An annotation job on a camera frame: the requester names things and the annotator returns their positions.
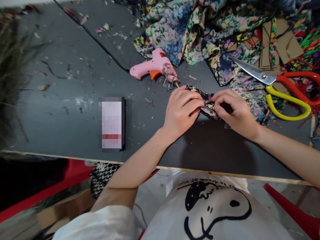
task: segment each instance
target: cable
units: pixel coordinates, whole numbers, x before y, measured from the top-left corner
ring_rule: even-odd
[[[147,224],[146,220],[144,219],[144,215],[143,215],[143,211],[142,211],[141,207],[136,203],[134,205],[136,205],[140,209],[140,212],[141,212],[141,215],[142,215],[142,220],[143,220],[143,222],[144,222],[144,224],[146,225],[146,228],[147,228],[148,224]]]
[[[68,9],[68,8],[65,8],[65,7],[62,7],[56,0],[53,0],[59,8],[61,8],[74,22],[76,22],[79,26],[81,26],[88,34],[89,36],[116,62],[116,64],[121,67],[125,72],[129,73],[130,70],[129,69],[126,69],[124,68],[119,62],[117,59],[115,59],[115,57],[102,45],[102,43],[96,39],[91,33],[90,31],[84,26],[84,25],[81,25],[80,22],[73,16],[73,13]]]

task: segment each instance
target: scissor blade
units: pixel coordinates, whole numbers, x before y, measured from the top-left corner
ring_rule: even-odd
[[[267,72],[262,71],[260,68],[257,68],[249,63],[243,62],[239,59],[229,57],[234,63],[236,63],[239,67],[241,67],[246,73],[250,76],[254,77],[255,79],[259,80],[260,82],[271,85],[277,79],[277,76],[273,76],[268,74]]]

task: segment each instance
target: red chair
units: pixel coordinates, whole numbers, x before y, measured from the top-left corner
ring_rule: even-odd
[[[48,187],[35,195],[24,199],[23,201],[7,208],[0,212],[0,223],[11,218],[17,213],[26,210],[36,203],[66,189],[77,183],[80,183],[90,177],[91,171],[94,167],[88,167],[82,160],[68,159],[68,164],[64,171],[64,178],[61,182]]]
[[[271,197],[273,197],[274,200],[276,200],[277,203],[279,203],[279,205],[312,240],[319,240],[320,218],[314,218],[304,213],[269,184],[266,183],[264,185],[264,189],[271,195]]]

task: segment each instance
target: scissors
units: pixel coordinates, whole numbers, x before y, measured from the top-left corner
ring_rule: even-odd
[[[230,57],[230,59],[234,61],[234,63],[236,63],[240,68],[242,68],[250,76],[254,77],[255,79],[267,85],[266,90],[270,94],[266,95],[266,101],[271,112],[278,118],[281,118],[287,121],[301,120],[306,118],[311,113],[310,106],[315,106],[320,104],[320,96],[318,96],[318,98],[315,101],[311,101],[288,79],[288,77],[309,77],[314,81],[316,81],[318,86],[320,86],[319,74],[314,72],[304,71],[304,72],[285,72],[283,75],[275,76],[267,72],[264,72],[260,68],[257,68],[241,60],[235,59],[233,57]],[[275,81],[282,82],[283,84],[285,84],[298,98],[291,97],[287,94],[276,91],[272,87],[272,84]],[[271,94],[301,106],[303,108],[303,113],[295,117],[289,117],[279,113],[278,110],[273,105]]]

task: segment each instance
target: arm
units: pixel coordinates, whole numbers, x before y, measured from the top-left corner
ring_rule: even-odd
[[[214,110],[237,133],[259,144],[306,181],[320,187],[320,152],[259,125],[253,118],[247,102],[235,92],[226,89],[211,99]],[[230,104],[233,113],[228,114],[221,103]]]
[[[91,211],[109,205],[132,209],[138,186],[155,169],[167,147],[193,125],[203,106],[199,93],[188,91],[185,86],[175,89],[169,98],[163,127],[115,172]]]

